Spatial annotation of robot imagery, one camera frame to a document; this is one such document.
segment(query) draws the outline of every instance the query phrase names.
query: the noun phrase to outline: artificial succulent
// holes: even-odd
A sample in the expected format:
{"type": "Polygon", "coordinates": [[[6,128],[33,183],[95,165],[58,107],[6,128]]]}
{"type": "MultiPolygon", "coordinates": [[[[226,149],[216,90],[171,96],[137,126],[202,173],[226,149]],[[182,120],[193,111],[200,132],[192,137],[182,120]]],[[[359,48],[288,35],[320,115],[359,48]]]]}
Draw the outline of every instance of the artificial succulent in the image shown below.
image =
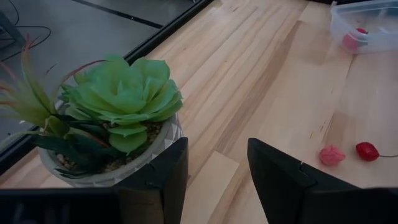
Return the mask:
{"type": "Polygon", "coordinates": [[[109,123],[109,143],[130,153],[147,141],[143,121],[164,121],[182,107],[181,94],[164,61],[140,58],[131,66],[118,56],[87,72],[74,74],[76,86],[64,85],[65,114],[80,121],[109,123]]]}
{"type": "Polygon", "coordinates": [[[37,146],[77,164],[73,170],[58,169],[65,177],[94,174],[109,162],[142,153],[149,142],[141,123],[164,121],[182,106],[166,63],[143,58],[132,66],[117,56],[88,63],[62,77],[48,95],[34,77],[29,58],[32,44],[28,36],[21,52],[23,80],[0,62],[15,83],[0,80],[0,109],[11,112],[5,117],[30,122],[38,129],[14,133],[1,145],[17,135],[31,134],[37,146]],[[96,63],[101,64],[79,73],[96,63]],[[62,84],[70,77],[76,86],[62,84]],[[60,98],[67,106],[64,113],[54,103],[60,87],[60,98]]]}

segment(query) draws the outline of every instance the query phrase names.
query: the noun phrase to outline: wood grain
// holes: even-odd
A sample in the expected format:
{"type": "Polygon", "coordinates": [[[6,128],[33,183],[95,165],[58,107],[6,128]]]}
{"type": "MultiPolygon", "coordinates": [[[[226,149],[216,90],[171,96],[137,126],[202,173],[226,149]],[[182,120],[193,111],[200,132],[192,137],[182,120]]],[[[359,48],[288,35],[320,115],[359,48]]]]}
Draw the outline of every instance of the wood grain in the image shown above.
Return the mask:
{"type": "MultiPolygon", "coordinates": [[[[184,97],[190,141],[182,223],[266,223],[246,159],[258,138],[360,187],[398,186],[397,159],[368,163],[356,143],[398,154],[398,52],[352,56],[330,8],[304,0],[214,0],[147,58],[164,59],[184,97]],[[347,158],[325,167],[333,144],[347,158]]],[[[67,187],[31,154],[1,188],[67,187]]]]}

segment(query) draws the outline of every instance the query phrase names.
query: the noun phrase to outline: white pot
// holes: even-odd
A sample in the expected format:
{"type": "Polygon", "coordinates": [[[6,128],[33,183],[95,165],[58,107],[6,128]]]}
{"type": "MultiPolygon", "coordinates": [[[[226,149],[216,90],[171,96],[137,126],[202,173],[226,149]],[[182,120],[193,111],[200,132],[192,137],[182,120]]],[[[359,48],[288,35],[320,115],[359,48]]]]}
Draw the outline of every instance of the white pot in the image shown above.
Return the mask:
{"type": "Polygon", "coordinates": [[[149,148],[139,157],[111,172],[104,174],[94,174],[80,179],[69,179],[60,175],[55,169],[65,169],[58,161],[55,153],[46,149],[39,148],[40,159],[47,170],[59,179],[74,187],[110,187],[119,181],[130,176],[142,166],[156,158],[160,153],[167,149],[171,144],[183,136],[177,114],[169,118],[162,126],[159,135],[149,148]]]}

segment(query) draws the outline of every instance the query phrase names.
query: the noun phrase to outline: red pepper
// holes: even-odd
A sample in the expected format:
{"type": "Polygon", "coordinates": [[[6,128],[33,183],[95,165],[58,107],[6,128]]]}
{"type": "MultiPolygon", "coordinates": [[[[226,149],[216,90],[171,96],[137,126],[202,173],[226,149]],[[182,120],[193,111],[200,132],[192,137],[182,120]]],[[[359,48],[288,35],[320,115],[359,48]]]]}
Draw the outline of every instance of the red pepper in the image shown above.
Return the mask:
{"type": "Polygon", "coordinates": [[[361,142],[355,146],[356,152],[365,161],[374,161],[380,154],[379,151],[369,142],[361,142]]]}

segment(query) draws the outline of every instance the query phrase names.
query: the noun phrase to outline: clear plastic box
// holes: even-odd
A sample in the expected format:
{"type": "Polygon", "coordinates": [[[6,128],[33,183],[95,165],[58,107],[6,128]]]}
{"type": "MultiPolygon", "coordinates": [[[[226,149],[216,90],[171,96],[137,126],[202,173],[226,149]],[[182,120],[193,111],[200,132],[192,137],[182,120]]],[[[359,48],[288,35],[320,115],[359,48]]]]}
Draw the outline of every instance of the clear plastic box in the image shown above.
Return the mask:
{"type": "Polygon", "coordinates": [[[366,54],[398,49],[398,0],[335,6],[331,15],[330,33],[347,51],[366,54]]]}

